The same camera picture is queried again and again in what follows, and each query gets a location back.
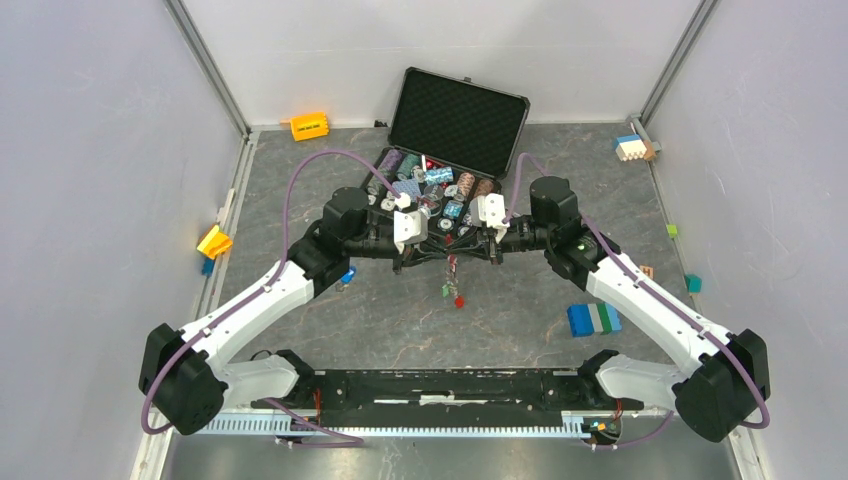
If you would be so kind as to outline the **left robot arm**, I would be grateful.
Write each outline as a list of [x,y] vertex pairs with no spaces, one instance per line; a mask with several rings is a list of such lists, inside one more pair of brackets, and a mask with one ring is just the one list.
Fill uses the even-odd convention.
[[314,381],[291,360],[273,354],[236,363],[234,356],[338,283],[352,258],[398,259],[427,236],[427,217],[408,195],[397,195],[390,218],[377,219],[364,191],[336,190],[322,217],[248,289],[179,329],[163,323],[150,332],[139,379],[143,430],[155,435],[175,428],[191,435],[220,411],[266,397],[306,405]]

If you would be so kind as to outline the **blue tag with key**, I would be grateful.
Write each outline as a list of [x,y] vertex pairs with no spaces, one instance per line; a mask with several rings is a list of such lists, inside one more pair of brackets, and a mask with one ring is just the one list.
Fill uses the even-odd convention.
[[349,269],[347,270],[347,272],[342,275],[342,277],[339,279],[338,283],[336,284],[336,290],[338,292],[345,291],[349,287],[352,280],[355,278],[356,273],[357,273],[357,268],[355,266],[350,266]]

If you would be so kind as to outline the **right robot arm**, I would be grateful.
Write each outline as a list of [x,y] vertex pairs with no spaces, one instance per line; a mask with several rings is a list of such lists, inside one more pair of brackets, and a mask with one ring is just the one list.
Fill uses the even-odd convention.
[[731,332],[659,286],[580,211],[568,180],[534,180],[528,216],[513,216],[498,193],[467,199],[486,253],[501,260],[506,253],[542,251],[558,276],[611,305],[670,358],[660,364],[614,350],[595,355],[577,382],[585,405],[637,400],[679,416],[714,443],[738,427],[770,425],[765,341],[750,329]]

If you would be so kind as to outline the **red keyring with key bunch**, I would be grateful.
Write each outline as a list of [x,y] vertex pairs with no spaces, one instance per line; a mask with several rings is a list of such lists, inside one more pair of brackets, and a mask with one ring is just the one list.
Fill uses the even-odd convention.
[[451,298],[454,306],[457,309],[462,309],[465,305],[465,300],[459,290],[459,281],[457,277],[457,257],[454,254],[449,254],[447,257],[447,267],[445,270],[445,283],[442,286],[442,296]]

